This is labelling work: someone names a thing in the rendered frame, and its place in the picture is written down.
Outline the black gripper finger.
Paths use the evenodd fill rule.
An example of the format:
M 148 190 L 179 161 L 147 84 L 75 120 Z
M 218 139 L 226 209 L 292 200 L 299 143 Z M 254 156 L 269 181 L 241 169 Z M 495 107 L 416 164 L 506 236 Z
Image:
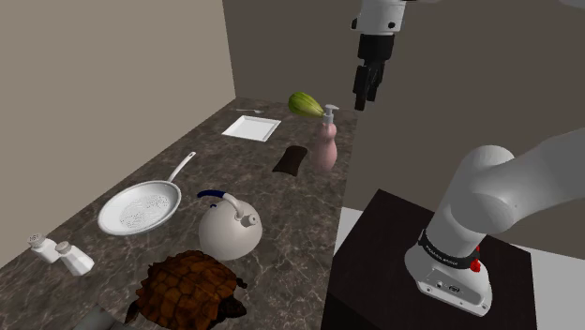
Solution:
M 357 111 L 363 111 L 368 100 L 370 68 L 368 66 L 358 66 L 355 72 L 352 92 L 355 94 L 354 108 Z
M 385 62 L 372 62 L 367 65 L 369 69 L 367 101 L 374 102 L 377 90 L 383 81 Z

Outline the green oval gourd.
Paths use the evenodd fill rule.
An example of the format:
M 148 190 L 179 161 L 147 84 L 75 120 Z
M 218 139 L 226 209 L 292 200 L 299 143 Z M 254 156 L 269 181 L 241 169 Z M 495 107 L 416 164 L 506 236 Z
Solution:
M 295 92 L 290 95 L 288 108 L 292 113 L 306 117 L 321 118 L 324 116 L 322 106 L 315 98 L 304 92 Z

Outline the pink soap dispenser bottle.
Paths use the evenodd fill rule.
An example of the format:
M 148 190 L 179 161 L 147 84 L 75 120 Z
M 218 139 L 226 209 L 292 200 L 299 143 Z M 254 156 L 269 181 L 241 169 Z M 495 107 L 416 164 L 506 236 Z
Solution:
M 317 127 L 311 161 L 319 171 L 331 171 L 337 161 L 338 150 L 335 142 L 337 127 L 334 124 L 336 110 L 337 106 L 326 104 L 322 123 Z

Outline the dark brown curved pad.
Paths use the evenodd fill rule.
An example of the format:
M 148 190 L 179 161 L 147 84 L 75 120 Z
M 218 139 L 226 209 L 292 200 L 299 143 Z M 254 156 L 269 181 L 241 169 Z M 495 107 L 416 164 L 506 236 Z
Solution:
M 308 150 L 304 146 L 288 146 L 272 172 L 287 173 L 292 176 L 297 176 L 299 167 L 307 153 Z

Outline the white square plate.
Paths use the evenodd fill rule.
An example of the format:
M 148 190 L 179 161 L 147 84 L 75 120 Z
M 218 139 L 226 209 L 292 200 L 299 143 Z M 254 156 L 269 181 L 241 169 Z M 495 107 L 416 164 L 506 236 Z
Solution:
M 241 115 L 222 135 L 245 140 L 266 142 L 281 123 L 280 120 Z

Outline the dark robot stand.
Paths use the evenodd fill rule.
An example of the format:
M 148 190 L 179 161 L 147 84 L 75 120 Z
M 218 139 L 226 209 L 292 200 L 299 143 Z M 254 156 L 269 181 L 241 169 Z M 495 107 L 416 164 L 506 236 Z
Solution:
M 490 311 L 477 317 L 421 293 L 404 264 L 433 214 L 378 190 L 333 258 L 321 330 L 537 330 L 529 252 L 487 236 Z

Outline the white frying pan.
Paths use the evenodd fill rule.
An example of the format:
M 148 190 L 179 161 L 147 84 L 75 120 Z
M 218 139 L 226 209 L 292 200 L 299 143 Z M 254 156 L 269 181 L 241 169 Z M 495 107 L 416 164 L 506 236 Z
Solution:
M 116 193 L 99 211 L 99 228 L 107 234 L 125 236 L 146 233 L 169 220 L 182 199 L 173 179 L 195 155 L 190 152 L 166 180 L 141 182 Z

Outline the brown turtle figure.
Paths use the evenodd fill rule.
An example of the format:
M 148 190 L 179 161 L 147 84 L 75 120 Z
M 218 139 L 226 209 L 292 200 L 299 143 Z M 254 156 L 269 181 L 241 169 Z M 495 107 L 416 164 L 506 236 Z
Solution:
M 124 324 L 142 315 L 167 330 L 211 330 L 248 313 L 234 297 L 237 288 L 247 286 L 217 259 L 200 250 L 187 250 L 148 265 Z

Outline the white pepper shaker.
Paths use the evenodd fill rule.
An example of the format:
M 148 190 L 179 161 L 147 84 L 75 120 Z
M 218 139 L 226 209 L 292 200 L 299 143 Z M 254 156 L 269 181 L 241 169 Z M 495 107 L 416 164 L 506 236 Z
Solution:
M 60 260 L 65 264 L 73 276 L 83 276 L 95 265 L 95 262 L 91 257 L 79 248 L 71 245 L 68 241 L 63 241 L 57 244 L 55 246 L 55 251 L 59 253 Z

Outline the white salt shaker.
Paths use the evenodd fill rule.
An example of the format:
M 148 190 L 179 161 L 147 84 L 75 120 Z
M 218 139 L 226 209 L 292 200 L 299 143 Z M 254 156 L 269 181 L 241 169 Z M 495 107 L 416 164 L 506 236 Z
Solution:
M 46 263 L 54 263 L 60 258 L 60 253 L 55 250 L 56 243 L 43 233 L 30 235 L 27 243 L 30 245 L 31 250 Z

